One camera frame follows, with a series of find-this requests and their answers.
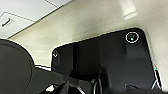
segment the seat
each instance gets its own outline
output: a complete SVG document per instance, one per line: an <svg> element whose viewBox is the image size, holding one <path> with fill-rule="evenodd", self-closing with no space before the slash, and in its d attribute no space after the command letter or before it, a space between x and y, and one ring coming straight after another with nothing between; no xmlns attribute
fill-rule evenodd
<svg viewBox="0 0 168 94"><path fill-rule="evenodd" d="M55 73L34 67L30 54L19 44L0 39L0 94L39 94L55 79Z"/></svg>

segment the round button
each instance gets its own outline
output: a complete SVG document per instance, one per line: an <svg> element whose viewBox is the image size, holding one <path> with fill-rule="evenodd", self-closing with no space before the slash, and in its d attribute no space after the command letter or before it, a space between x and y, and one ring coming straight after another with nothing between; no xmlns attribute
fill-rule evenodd
<svg viewBox="0 0 168 94"><path fill-rule="evenodd" d="M129 32L126 35L126 40L129 43L135 43L138 41L138 39L139 39L139 35L136 32Z"/></svg>

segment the black seat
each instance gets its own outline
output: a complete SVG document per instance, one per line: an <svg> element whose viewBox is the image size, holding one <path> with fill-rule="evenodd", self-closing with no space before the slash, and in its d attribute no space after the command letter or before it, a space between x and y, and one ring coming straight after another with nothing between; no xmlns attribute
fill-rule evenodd
<svg viewBox="0 0 168 94"><path fill-rule="evenodd" d="M38 94L59 79L52 72L35 68L26 49L3 39L0 39L0 71L0 94Z"/></svg>

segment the circular knob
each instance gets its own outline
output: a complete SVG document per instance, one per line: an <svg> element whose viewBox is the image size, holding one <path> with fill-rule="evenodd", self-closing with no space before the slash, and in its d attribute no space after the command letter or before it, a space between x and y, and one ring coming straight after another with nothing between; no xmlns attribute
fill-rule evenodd
<svg viewBox="0 0 168 94"><path fill-rule="evenodd" d="M139 39L139 35L136 32L129 32L126 35L126 40L129 43L135 43L138 41L138 39Z"/></svg>

